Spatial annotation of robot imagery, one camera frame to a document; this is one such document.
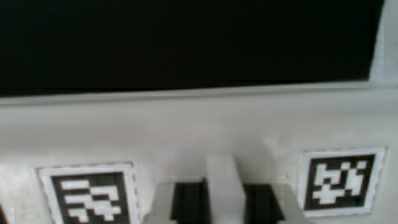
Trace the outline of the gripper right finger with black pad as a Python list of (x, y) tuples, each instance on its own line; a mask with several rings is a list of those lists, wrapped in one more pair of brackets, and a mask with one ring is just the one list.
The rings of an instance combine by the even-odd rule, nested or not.
[(244, 224), (310, 224), (303, 214), (283, 208), (271, 184), (246, 184)]

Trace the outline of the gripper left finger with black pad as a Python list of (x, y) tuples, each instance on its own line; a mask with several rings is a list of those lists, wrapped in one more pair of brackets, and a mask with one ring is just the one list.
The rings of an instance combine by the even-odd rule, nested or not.
[(145, 224), (212, 224), (207, 179), (159, 184)]

